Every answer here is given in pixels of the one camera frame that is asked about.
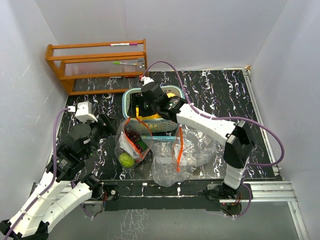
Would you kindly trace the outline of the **dark red grapes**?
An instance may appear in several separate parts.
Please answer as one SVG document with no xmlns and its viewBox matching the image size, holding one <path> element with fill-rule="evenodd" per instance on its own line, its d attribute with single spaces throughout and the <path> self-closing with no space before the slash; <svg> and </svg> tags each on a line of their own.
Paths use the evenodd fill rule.
<svg viewBox="0 0 320 240">
<path fill-rule="evenodd" d="M 133 143 L 136 143 L 141 140 L 141 135 L 138 132 L 135 132 L 130 129 L 126 129 L 124 132 L 125 135 L 129 138 L 129 140 Z"/>
</svg>

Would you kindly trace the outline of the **clear zip top bag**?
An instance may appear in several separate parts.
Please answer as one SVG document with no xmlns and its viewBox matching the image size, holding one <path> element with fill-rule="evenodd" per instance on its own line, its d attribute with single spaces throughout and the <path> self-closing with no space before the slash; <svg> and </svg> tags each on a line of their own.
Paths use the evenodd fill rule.
<svg viewBox="0 0 320 240">
<path fill-rule="evenodd" d="M 145 142 L 145 144 L 148 146 L 147 150 L 140 152 L 137 148 L 136 142 L 130 141 L 129 138 L 126 136 L 125 130 L 131 130 L 139 133 L 141 137 L 141 141 Z M 128 153 L 135 160 L 135 164 L 130 168 L 123 167 L 120 164 L 123 171 L 126 173 L 131 172 L 139 163 L 141 163 L 145 159 L 152 145 L 153 145 L 152 132 L 142 120 L 138 118 L 129 117 L 126 120 L 122 121 L 115 135 L 114 153 L 118 162 L 119 162 L 119 156 L 121 153 Z"/>
</svg>

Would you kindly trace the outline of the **green avocado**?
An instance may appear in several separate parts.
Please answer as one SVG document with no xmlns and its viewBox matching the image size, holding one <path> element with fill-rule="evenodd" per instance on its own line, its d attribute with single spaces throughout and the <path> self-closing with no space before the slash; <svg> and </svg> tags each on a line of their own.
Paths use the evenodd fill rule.
<svg viewBox="0 0 320 240">
<path fill-rule="evenodd" d="M 144 141 L 142 141 L 142 140 L 137 141 L 137 142 L 136 142 L 136 145 L 137 145 L 138 150 L 139 150 L 141 153 L 148 149 L 148 146 L 147 146 L 146 143 L 145 143 Z"/>
</svg>

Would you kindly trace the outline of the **green custard apple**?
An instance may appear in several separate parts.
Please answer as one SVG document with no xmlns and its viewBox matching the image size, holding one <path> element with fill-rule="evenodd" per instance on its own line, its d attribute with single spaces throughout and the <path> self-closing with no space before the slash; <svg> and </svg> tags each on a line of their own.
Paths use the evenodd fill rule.
<svg viewBox="0 0 320 240">
<path fill-rule="evenodd" d="M 135 164 L 135 160 L 127 152 L 121 153 L 118 161 L 124 168 L 131 168 Z"/>
</svg>

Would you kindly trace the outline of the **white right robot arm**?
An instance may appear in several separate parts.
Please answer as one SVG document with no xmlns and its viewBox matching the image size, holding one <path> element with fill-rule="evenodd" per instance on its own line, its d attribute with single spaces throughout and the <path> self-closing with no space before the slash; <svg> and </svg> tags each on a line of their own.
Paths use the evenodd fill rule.
<svg viewBox="0 0 320 240">
<path fill-rule="evenodd" d="M 241 180 L 248 158 L 255 148 L 252 132 L 248 123 L 238 123 L 205 116 L 187 100 L 168 95 L 160 85 L 149 77 L 142 78 L 143 84 L 138 97 L 139 112 L 143 117 L 153 114 L 165 120 L 186 125 L 203 132 L 218 141 L 223 147 L 223 159 L 227 163 L 226 175 L 223 180 L 223 194 L 233 199 L 241 192 Z"/>
</svg>

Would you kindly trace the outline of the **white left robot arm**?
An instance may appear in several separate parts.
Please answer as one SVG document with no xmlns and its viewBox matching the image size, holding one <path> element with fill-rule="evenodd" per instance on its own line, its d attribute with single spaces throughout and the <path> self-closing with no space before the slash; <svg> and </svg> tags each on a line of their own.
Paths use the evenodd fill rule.
<svg viewBox="0 0 320 240">
<path fill-rule="evenodd" d="M 55 225 L 88 199 L 103 195 L 103 183 L 89 173 L 74 188 L 57 199 L 62 190 L 85 167 L 85 161 L 99 148 L 100 141 L 114 136 L 117 120 L 102 113 L 97 120 L 75 124 L 61 139 L 45 172 L 23 207 L 11 218 L 1 221 L 5 239 L 46 240 Z"/>
</svg>

